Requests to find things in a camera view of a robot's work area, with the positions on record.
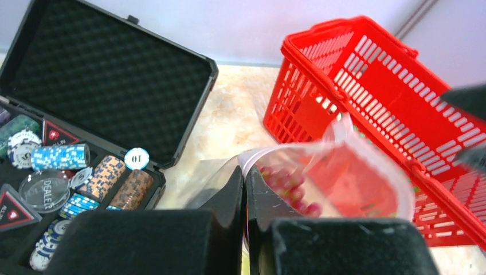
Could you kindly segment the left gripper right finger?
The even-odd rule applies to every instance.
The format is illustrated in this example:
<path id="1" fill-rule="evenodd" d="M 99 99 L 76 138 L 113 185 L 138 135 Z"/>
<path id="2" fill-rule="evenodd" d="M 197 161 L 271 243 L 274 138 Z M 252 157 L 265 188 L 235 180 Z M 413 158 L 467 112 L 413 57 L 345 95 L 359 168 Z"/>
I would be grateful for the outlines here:
<path id="1" fill-rule="evenodd" d="M 279 274 L 276 260 L 284 252 L 280 237 L 273 232 L 276 218 L 300 218 L 287 202 L 280 198 L 266 183 L 257 166 L 252 166 L 246 176 L 247 226 L 251 274 Z"/>

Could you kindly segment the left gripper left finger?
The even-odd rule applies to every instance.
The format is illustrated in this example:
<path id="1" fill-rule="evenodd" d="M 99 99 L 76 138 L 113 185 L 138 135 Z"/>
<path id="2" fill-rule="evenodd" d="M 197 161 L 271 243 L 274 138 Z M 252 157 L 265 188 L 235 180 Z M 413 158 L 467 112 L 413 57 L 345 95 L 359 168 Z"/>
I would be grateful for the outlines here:
<path id="1" fill-rule="evenodd" d="M 211 213 L 204 274 L 240 274 L 243 238 L 244 179 L 238 165 L 220 168 L 187 203 Z"/>

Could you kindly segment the red toy grape bunch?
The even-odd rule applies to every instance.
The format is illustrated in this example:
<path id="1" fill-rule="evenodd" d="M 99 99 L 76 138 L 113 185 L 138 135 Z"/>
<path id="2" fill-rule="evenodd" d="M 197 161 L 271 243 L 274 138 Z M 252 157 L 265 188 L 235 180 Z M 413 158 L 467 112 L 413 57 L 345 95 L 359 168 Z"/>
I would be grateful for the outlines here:
<path id="1" fill-rule="evenodd" d="M 305 177 L 300 172 L 269 166 L 261 166 L 259 170 L 265 183 L 298 213 L 311 218 L 322 215 L 323 209 L 319 203 L 304 200 Z"/>

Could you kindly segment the clear zip top bag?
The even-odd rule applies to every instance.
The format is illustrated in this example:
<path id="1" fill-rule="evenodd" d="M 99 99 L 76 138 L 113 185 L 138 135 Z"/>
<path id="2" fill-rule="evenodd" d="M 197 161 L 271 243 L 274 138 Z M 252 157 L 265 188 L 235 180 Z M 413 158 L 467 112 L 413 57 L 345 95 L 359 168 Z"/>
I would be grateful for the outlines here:
<path id="1" fill-rule="evenodd" d="M 305 177 L 304 200 L 322 206 L 320 217 L 413 219 L 409 177 L 357 130 L 347 113 L 314 142 L 254 148 L 229 159 L 200 161 L 183 192 L 187 202 L 220 168 L 230 165 L 238 165 L 245 180 L 254 165 L 300 172 Z"/>

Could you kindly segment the red plastic basket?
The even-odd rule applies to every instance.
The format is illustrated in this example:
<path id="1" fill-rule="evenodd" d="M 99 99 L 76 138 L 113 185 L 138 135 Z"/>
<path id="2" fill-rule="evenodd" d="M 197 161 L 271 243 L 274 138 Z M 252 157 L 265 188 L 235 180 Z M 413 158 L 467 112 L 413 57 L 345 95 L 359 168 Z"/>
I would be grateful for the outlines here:
<path id="1" fill-rule="evenodd" d="M 416 187 L 414 223 L 429 246 L 485 248 L 485 176 L 456 155 L 485 144 L 485 123 L 442 101 L 448 85 L 417 51 L 365 16 L 284 38 L 263 118 L 280 143 L 320 139 L 339 113 L 393 158 Z"/>

